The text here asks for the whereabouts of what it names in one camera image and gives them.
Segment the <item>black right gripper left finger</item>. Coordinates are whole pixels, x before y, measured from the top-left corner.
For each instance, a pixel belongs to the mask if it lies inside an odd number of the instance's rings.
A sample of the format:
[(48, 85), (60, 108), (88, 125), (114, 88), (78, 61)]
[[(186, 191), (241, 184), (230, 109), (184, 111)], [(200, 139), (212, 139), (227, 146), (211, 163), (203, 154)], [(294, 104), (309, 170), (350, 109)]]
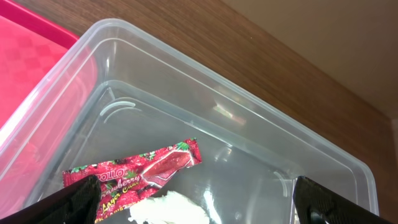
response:
[(94, 224), (100, 200), (100, 181), (89, 175), (1, 219), (1, 224)]

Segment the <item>white paper napkin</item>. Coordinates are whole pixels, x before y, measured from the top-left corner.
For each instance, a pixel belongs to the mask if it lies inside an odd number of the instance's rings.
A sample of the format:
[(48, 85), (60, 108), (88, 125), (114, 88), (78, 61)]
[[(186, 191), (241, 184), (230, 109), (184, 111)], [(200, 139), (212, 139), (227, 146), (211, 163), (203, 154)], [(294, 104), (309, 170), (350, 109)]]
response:
[(129, 208), (130, 222), (165, 224), (209, 224), (210, 218), (188, 197), (168, 191), (161, 197), (149, 197)]

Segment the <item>red plastic snack wrapper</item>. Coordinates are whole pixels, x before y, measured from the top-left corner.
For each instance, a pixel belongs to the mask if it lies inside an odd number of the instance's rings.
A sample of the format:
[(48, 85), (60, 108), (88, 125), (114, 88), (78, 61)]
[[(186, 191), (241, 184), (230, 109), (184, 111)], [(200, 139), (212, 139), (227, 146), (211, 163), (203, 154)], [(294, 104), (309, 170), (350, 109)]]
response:
[(97, 176), (101, 187), (95, 219), (98, 223), (152, 196), (176, 172), (199, 163), (197, 140), (190, 138), (156, 151), (66, 170), (63, 185), (67, 187), (89, 175)]

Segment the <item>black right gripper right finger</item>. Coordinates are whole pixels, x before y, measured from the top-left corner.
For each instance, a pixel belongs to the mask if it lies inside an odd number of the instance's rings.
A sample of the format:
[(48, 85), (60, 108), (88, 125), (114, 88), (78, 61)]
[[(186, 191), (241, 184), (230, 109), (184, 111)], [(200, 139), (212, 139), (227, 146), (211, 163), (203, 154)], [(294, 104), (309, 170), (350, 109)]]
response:
[(297, 177), (293, 201), (300, 224), (391, 224), (305, 176)]

